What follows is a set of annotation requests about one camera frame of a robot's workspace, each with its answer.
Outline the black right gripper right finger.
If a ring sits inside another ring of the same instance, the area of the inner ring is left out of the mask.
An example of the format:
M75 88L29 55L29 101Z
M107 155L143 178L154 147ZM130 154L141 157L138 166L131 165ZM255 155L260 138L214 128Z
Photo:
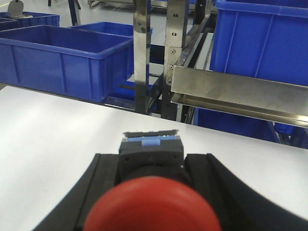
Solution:
M193 188L215 211L223 231L306 231L307 220L254 191L212 154L185 158Z

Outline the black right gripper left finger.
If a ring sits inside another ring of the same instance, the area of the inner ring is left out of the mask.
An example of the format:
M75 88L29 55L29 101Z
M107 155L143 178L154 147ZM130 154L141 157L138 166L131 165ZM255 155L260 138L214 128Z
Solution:
M35 231L81 231L95 202L117 182L119 156L95 154L92 162Z

